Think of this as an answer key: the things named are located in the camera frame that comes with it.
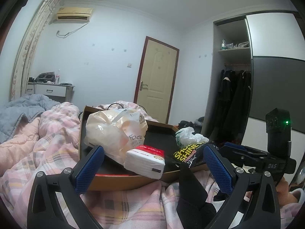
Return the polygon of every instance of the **desk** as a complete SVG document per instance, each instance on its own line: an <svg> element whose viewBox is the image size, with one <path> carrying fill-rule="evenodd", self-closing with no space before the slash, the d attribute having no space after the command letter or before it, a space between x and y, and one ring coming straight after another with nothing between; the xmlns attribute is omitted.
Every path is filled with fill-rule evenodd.
<svg viewBox="0 0 305 229"><path fill-rule="evenodd" d="M47 83L28 83L26 93L31 94L42 94L46 96L55 96L58 98L64 98L65 102L71 102L73 85L63 84L47 84Z"/></svg>

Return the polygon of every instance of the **cream door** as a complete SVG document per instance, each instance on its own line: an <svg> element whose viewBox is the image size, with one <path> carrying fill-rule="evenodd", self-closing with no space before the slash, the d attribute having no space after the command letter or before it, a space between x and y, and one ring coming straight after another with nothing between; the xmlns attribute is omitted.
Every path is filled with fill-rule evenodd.
<svg viewBox="0 0 305 229"><path fill-rule="evenodd" d="M148 40L137 104L162 123L166 123L176 55L176 50Z"/></svg>

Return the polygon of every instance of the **hanging rod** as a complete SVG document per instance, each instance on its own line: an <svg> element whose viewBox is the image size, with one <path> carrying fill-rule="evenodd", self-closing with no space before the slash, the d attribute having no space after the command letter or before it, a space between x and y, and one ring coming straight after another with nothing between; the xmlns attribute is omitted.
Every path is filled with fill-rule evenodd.
<svg viewBox="0 0 305 229"><path fill-rule="evenodd" d="M239 65L242 65L242 66L246 66L246 65L251 65L251 64L225 64L225 66L239 66Z"/></svg>

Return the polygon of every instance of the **person's hand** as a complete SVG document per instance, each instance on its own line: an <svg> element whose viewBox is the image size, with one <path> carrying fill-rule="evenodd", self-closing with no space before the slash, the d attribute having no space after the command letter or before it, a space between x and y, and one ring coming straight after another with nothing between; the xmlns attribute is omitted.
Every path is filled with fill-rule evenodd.
<svg viewBox="0 0 305 229"><path fill-rule="evenodd" d="M283 177L279 184L276 186L276 192L278 194L280 207L285 206L290 203L298 203L298 199L295 198L291 193L289 193L288 182Z"/></svg>

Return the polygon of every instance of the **door frame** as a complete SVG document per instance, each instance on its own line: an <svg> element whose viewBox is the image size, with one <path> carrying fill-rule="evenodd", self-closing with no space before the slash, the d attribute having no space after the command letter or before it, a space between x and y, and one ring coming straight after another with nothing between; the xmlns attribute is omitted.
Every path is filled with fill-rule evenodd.
<svg viewBox="0 0 305 229"><path fill-rule="evenodd" d="M154 38L151 38L149 36L146 36L146 39L145 39L145 42L144 42L144 47L143 47L143 52L142 52L142 57L141 57L141 62L140 62L140 67L139 67L137 84L136 84L136 87L135 87L134 103L137 103L137 100L138 100L138 94L139 94L140 82L141 82L141 75L142 75L142 70L143 70L143 65L144 65L144 58L145 58L147 44L148 44L149 40L157 42L157 43L162 44L162 45L165 45L165 46L167 46L169 48L172 48L172 49L177 51L176 62L175 62L175 69L174 69L174 72L173 72L172 89L171 89L171 92L170 92L170 102L168 104L167 116L166 116L166 123L168 123L168 119L170 117L170 107L171 107L171 103L172 103L172 99L173 99L173 89L174 89L175 81L176 81L177 65L178 65L178 58L179 58L179 49L178 48L173 47L171 45L168 45L168 44L166 44L166 43L164 43L162 41L159 41L157 39L154 39Z"/></svg>

